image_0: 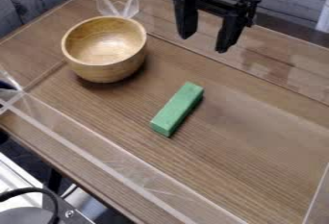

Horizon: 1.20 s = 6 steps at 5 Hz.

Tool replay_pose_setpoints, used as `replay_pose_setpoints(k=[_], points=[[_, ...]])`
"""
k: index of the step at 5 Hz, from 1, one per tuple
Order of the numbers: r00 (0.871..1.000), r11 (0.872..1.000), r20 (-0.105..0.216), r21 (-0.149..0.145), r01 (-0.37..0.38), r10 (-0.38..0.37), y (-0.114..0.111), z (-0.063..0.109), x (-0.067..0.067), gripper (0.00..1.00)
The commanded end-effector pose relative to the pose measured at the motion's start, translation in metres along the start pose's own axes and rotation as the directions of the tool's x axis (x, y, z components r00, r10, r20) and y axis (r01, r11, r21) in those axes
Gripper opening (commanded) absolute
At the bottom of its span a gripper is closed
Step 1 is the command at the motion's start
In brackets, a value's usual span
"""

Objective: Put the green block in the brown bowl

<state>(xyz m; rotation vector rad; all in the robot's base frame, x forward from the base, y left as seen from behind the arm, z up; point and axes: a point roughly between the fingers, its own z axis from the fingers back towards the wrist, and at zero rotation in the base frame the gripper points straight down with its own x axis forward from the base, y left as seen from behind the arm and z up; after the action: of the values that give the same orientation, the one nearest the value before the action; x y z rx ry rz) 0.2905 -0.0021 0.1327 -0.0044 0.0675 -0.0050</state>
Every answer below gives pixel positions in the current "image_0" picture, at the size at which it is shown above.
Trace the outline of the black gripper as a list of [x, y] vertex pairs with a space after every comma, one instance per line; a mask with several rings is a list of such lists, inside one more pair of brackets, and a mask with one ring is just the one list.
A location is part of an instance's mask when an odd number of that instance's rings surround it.
[[236, 43], [244, 27], [252, 25], [260, 0], [172, 0], [177, 33], [181, 39], [192, 36], [197, 29], [197, 10], [221, 17], [216, 34], [215, 51], [224, 53]]

